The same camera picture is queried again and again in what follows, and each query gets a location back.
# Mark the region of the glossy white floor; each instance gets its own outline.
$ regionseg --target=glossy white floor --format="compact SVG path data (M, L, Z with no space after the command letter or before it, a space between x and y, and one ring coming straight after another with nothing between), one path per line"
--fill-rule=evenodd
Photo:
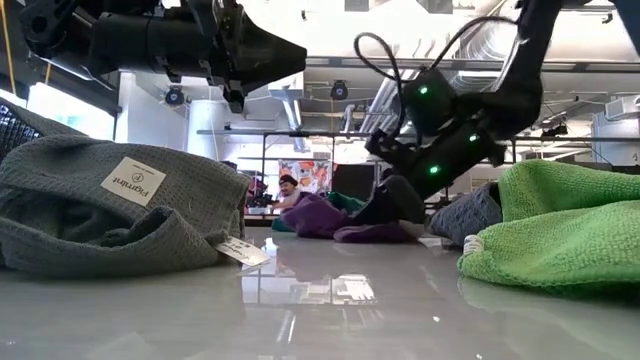
M0 360L629 359L634 308L459 279L457 253L249 229L260 270L110 281L0 271Z

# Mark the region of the clothing label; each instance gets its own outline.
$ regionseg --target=clothing label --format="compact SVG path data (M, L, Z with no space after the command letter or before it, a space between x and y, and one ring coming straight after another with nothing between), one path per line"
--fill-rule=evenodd
M464 250L463 254L473 254L484 250L484 242L476 235L469 235L464 238Z
M125 157L100 186L136 204L147 206L165 176L152 167Z
M216 250L249 266L256 266L270 259L269 255L261 249L233 236L229 236L226 242L216 246Z

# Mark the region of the person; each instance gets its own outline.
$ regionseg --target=person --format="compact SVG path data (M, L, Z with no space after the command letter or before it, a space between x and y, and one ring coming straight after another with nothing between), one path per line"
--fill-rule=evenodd
M300 197L300 190L296 188L298 181L291 175L282 175L280 177L280 201L273 205L274 209L287 209L292 207L298 197Z

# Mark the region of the purple towel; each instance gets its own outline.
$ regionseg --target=purple towel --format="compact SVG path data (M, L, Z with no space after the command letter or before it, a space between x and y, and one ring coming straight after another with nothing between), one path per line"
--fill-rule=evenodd
M415 237L396 223L350 226L346 212L315 194L302 193L296 204L280 219L300 237L335 239L339 242L408 242Z

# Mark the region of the white tag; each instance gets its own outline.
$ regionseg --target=white tag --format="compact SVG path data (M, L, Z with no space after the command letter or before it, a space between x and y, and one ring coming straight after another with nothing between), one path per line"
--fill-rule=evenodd
M125 157L100 186L136 204L147 206L165 176L152 167Z
M484 241L476 235L469 235L464 238L463 255L473 254L484 250Z
M216 250L249 266L256 266L270 259L264 251L233 236L216 246Z

